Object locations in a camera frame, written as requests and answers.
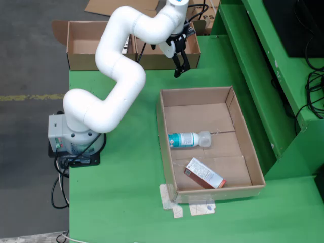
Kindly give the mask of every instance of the black monitor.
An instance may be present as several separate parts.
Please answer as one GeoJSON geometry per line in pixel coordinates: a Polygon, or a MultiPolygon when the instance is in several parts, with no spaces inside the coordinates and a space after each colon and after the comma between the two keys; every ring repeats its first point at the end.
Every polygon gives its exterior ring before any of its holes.
{"type": "Polygon", "coordinates": [[[290,57],[324,57],[324,0],[263,0],[290,57]]]}

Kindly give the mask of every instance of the open cardboard box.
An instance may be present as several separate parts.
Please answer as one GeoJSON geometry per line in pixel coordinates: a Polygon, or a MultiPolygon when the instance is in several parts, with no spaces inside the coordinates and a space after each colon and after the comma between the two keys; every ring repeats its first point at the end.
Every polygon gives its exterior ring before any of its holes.
{"type": "MultiPolygon", "coordinates": [[[[189,0],[189,4],[195,4],[194,1],[200,1],[200,0],[189,0]]],[[[130,6],[141,13],[149,16],[149,17],[155,17],[157,14],[157,7],[158,7],[159,0],[140,0],[140,1],[134,1],[134,0],[89,0],[88,5],[86,6],[85,11],[95,14],[102,14],[111,16],[112,13],[121,6],[130,6]]],[[[190,19],[195,14],[199,13],[201,9],[197,8],[188,8],[187,11],[187,19],[190,19]]],[[[211,23],[212,17],[210,17],[211,14],[213,14],[214,10],[210,9],[206,11],[205,17],[203,17],[201,20],[198,20],[198,18],[195,19],[194,27],[197,31],[197,35],[204,35],[209,34],[211,31],[211,26],[213,24],[211,23]]]]}
{"type": "Polygon", "coordinates": [[[199,203],[256,196],[265,180],[232,87],[161,90],[157,123],[166,184],[171,201],[199,203]],[[209,148],[170,149],[168,134],[210,131],[209,148]],[[187,175],[195,157],[226,180],[204,189],[187,175]]]}
{"type": "MultiPolygon", "coordinates": [[[[98,70],[95,62],[96,49],[106,28],[107,21],[60,21],[52,22],[54,37],[66,46],[70,70],[98,70]]],[[[136,61],[144,42],[130,35],[126,57],[136,61]]],[[[191,68],[197,68],[200,59],[200,47],[196,35],[188,38],[186,54],[191,68]]],[[[145,70],[175,69],[172,59],[167,58],[157,46],[155,50],[146,45],[140,64],[145,70]]]]}
{"type": "MultiPolygon", "coordinates": [[[[202,4],[204,0],[192,0],[194,4],[202,4]]],[[[212,31],[215,16],[217,14],[217,8],[219,6],[220,0],[206,0],[205,2],[208,5],[208,9],[206,12],[202,14],[201,20],[204,20],[206,24],[204,27],[198,27],[197,25],[202,25],[203,23],[200,23],[199,16],[193,19],[194,26],[199,30],[197,32],[197,35],[209,35],[212,31]]],[[[192,15],[195,15],[197,13],[200,13],[203,10],[202,7],[195,7],[194,12],[192,15]]]]}
{"type": "MultiPolygon", "coordinates": [[[[60,20],[52,22],[54,37],[66,46],[70,70],[98,70],[95,54],[107,23],[107,21],[60,20]]],[[[135,40],[132,35],[124,55],[136,60],[135,40]]]]}
{"type": "MultiPolygon", "coordinates": [[[[137,55],[141,53],[143,46],[144,41],[135,38],[137,55]]],[[[196,34],[187,39],[185,52],[190,63],[190,67],[192,69],[197,68],[200,60],[201,50],[196,34]]],[[[180,63],[183,63],[181,54],[178,54],[178,57],[180,63]]],[[[167,58],[158,46],[156,46],[155,50],[153,50],[151,45],[145,46],[140,64],[145,70],[176,69],[173,59],[167,58]]]]}

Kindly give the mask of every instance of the plastic bottle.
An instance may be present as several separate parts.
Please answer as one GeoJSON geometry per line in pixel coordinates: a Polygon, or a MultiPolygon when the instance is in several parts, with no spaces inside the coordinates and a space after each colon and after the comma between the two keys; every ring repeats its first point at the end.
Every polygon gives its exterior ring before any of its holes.
{"type": "Polygon", "coordinates": [[[169,145],[171,148],[183,147],[210,147],[212,137],[210,132],[201,131],[197,133],[172,133],[169,134],[169,145]]]}

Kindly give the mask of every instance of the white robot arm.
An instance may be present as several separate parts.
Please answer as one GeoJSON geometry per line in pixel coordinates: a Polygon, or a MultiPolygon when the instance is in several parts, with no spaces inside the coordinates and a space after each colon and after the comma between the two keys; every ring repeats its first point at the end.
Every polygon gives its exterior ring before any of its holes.
{"type": "Polygon", "coordinates": [[[167,57],[173,58],[177,66],[175,77],[190,69],[190,65],[185,64],[188,60],[184,53],[185,39],[189,36],[189,31],[185,31],[189,29],[188,23],[185,27],[188,2],[167,0],[154,18],[127,6],[115,10],[100,39],[95,59],[99,71],[117,83],[105,100],[82,89],[72,89],[65,94],[65,114],[49,116],[52,156],[67,153],[67,156],[79,157],[97,153],[104,144],[103,134],[117,127],[143,89],[143,67],[122,55],[130,34],[148,44],[159,45],[167,57]],[[185,60],[181,67],[178,52],[185,60]]]}
{"type": "Polygon", "coordinates": [[[127,6],[114,11],[97,47],[96,65],[117,84],[104,101],[85,90],[68,91],[63,107],[70,129],[107,133],[117,127],[145,84],[142,66],[122,55],[127,37],[132,34],[148,44],[160,44],[181,33],[188,2],[167,0],[154,18],[127,6]]]}

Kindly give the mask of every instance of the gray floor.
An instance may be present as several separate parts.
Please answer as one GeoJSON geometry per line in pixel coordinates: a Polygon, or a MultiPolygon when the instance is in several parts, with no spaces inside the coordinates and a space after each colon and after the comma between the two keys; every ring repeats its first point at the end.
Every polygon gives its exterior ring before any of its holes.
{"type": "MultiPolygon", "coordinates": [[[[57,173],[47,156],[48,115],[62,109],[62,100],[4,100],[67,91],[65,47],[51,21],[108,19],[84,12],[87,2],[0,0],[0,238],[69,227],[68,209],[51,206],[57,173]]],[[[63,203],[59,191],[55,196],[63,203]]]]}

